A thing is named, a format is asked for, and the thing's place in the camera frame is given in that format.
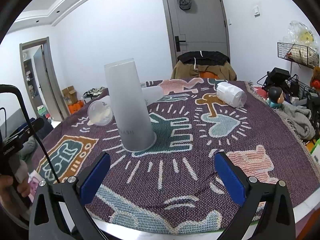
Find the metal screw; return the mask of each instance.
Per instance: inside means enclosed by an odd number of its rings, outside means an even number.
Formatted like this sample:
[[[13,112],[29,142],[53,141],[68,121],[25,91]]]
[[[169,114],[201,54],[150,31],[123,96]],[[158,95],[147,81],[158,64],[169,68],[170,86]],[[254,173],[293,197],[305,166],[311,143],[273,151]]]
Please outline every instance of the metal screw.
[[[40,186],[40,187],[43,187],[45,184],[46,184],[45,180],[41,180],[41,181],[39,182],[39,186]]]
[[[71,176],[68,178],[68,182],[69,183],[72,183],[72,182],[75,182],[76,181],[76,177],[75,176]]]
[[[279,185],[284,187],[285,186],[285,182],[283,180],[279,180]]]
[[[256,183],[258,181],[258,179],[254,176],[250,176],[249,177],[249,181],[252,182],[252,183]]]

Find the orange plush toy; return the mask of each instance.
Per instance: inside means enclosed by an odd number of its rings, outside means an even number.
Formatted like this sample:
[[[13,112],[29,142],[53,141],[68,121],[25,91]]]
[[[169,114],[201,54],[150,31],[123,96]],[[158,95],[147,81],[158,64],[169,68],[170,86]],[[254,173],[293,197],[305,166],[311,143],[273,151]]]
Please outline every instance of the orange plush toy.
[[[317,92],[320,92],[320,67],[315,67],[313,69],[310,87],[315,88]]]

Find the patterned woven blanket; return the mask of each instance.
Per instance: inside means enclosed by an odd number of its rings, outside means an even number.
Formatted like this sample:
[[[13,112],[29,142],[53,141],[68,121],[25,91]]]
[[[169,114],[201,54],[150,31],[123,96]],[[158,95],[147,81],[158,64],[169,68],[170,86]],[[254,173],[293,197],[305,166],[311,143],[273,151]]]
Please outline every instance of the patterned woven blanket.
[[[191,234],[225,228],[239,206],[233,203],[214,169],[220,150],[261,182],[283,179],[297,206],[318,187],[320,174],[290,125],[245,82],[231,82],[247,93],[244,108],[234,109],[216,96],[215,79],[163,80],[165,96],[148,107],[156,144],[128,153],[121,147],[115,122],[92,125],[86,104],[45,139],[61,180],[77,175],[101,151],[111,168],[90,213],[110,223],[161,234]],[[33,157],[48,182],[54,177],[41,149]],[[263,209],[260,204],[254,220]]]

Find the doorway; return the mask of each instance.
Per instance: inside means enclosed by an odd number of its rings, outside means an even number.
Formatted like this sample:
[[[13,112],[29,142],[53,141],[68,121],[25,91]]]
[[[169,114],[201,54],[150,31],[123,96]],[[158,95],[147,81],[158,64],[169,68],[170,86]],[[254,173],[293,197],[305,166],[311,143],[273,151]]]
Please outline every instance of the doorway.
[[[26,89],[36,115],[62,122],[69,112],[54,72],[49,37],[20,44],[20,59]]]
[[[230,57],[229,34],[222,0],[163,0],[172,67],[189,51],[219,51]]]

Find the blue gripper pad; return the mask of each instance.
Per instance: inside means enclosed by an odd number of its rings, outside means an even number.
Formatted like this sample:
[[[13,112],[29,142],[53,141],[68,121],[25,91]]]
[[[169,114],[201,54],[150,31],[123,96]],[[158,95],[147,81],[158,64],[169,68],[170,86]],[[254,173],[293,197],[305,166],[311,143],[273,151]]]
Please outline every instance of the blue gripper pad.
[[[80,188],[80,204],[86,205],[92,202],[96,195],[102,181],[106,177],[111,165],[111,158],[109,154],[105,154],[99,162],[92,169],[89,176]]]
[[[227,188],[233,202],[242,206],[246,198],[245,187],[219,153],[214,156],[214,167],[222,179],[224,186]]]

